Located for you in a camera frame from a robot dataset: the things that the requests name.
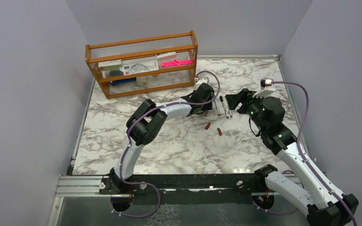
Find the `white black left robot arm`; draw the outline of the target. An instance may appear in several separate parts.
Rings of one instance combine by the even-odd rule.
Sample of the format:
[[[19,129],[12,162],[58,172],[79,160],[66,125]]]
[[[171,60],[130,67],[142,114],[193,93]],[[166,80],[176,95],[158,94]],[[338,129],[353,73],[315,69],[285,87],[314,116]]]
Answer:
[[[134,184],[128,178],[133,176],[141,151],[156,138],[164,123],[198,114],[213,98],[213,87],[202,83],[191,94],[173,102],[156,104],[146,99],[126,123],[127,142],[119,162],[110,170],[111,187],[117,193],[126,192]]]

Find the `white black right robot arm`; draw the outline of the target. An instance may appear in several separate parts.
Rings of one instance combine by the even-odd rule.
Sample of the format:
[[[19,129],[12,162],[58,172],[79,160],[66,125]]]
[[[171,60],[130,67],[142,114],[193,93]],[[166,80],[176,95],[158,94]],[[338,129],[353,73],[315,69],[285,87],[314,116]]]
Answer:
[[[283,124],[285,109],[279,98],[260,97],[256,92],[242,89],[225,95],[230,110],[249,116],[258,128],[264,145],[293,171],[301,186],[288,180],[274,166],[266,165],[255,171],[254,188],[268,188],[294,204],[311,226],[344,226],[354,223],[358,200],[337,188],[309,158],[298,144],[295,134]]]

